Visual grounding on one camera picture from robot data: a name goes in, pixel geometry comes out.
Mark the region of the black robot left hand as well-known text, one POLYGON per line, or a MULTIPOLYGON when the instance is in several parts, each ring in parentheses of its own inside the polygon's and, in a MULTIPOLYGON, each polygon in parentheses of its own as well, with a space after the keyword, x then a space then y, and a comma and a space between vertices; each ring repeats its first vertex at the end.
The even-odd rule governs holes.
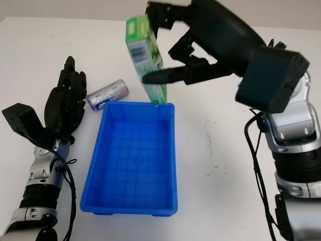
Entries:
POLYGON ((69 56, 45 106, 45 126, 54 135, 72 139, 84 115, 86 87, 86 74, 75 70, 75 59, 69 56))

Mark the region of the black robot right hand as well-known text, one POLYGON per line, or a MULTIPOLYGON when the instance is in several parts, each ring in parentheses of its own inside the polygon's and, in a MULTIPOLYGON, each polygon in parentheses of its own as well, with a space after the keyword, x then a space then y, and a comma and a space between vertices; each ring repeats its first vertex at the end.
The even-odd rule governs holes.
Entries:
POLYGON ((187 6, 149 1, 145 13, 154 34, 160 28, 170 30, 176 21, 189 29, 168 51, 184 65, 148 73, 144 84, 190 85, 231 74, 242 77, 256 49, 265 46, 248 24, 218 1, 191 1, 187 6))

